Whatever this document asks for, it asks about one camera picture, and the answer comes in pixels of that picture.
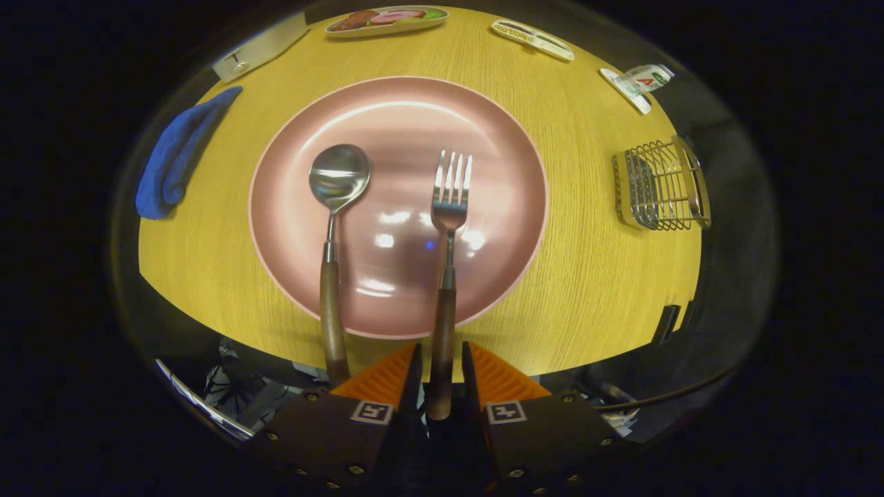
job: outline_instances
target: white device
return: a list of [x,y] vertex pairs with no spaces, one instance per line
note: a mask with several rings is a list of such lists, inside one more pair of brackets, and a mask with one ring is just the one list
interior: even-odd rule
[[253,36],[213,64],[212,69],[222,81],[233,81],[259,65],[271,61],[305,33],[307,33],[307,21],[304,19],[304,12],[298,12]]

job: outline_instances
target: stainless steel spoon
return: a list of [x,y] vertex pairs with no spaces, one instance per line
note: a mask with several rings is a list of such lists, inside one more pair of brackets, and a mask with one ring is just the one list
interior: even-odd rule
[[371,162],[355,145],[334,145],[320,152],[310,167],[310,190],[329,209],[329,232],[323,248],[319,280],[319,315],[325,348],[325,369],[331,386],[350,378],[344,326],[340,322],[338,250],[335,220],[345,207],[359,198],[369,184]]

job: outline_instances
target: wire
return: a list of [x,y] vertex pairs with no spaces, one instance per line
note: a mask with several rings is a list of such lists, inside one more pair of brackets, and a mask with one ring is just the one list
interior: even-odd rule
[[658,395],[656,397],[651,397],[650,399],[644,399],[643,401],[635,401],[635,402],[627,402],[625,404],[612,404],[610,406],[598,406],[596,407],[596,411],[598,412],[613,412],[613,411],[623,411],[623,410],[632,410],[638,409],[645,406],[651,406],[654,404],[659,404],[665,401],[671,401],[673,399],[677,399],[679,397],[683,397],[685,395],[693,394],[697,390],[702,390],[707,386],[719,381],[720,379],[726,377],[728,374],[736,371],[739,363],[734,363],[728,366],[727,368],[719,371],[718,373],[712,375],[709,378],[698,381],[697,383],[686,386],[680,390],[675,390],[674,392],[669,392],[668,394]]

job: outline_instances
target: blue towel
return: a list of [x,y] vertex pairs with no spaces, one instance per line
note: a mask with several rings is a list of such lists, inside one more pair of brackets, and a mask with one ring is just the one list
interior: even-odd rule
[[163,130],[135,194],[139,216],[162,219],[181,202],[209,138],[241,91],[242,87],[228,88],[208,102],[181,112]]

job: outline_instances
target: yellow table top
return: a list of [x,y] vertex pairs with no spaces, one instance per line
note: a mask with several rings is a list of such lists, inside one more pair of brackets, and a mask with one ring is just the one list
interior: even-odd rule
[[[451,16],[439,27],[377,38],[326,37],[325,27],[345,16],[313,24],[276,59],[210,90],[202,101],[243,87],[182,203],[167,219],[141,221],[139,261],[150,285],[219,333],[323,368],[319,322],[286,299],[255,253],[248,229],[252,174],[279,128],[320,96],[381,76],[428,76],[473,88],[512,113],[537,145],[550,188],[534,263],[496,307],[456,330],[457,342],[472,340],[529,375],[648,343],[663,306],[684,307],[693,298],[700,230],[624,225],[614,208],[611,159],[666,141],[674,134],[666,114],[651,97],[652,111],[642,116],[598,75],[611,66],[585,50],[572,45],[575,60],[559,61],[492,33],[491,14],[446,9]],[[431,339],[420,341],[427,380]],[[401,345],[348,334],[350,369],[356,373]],[[454,381],[462,381],[459,347]]]

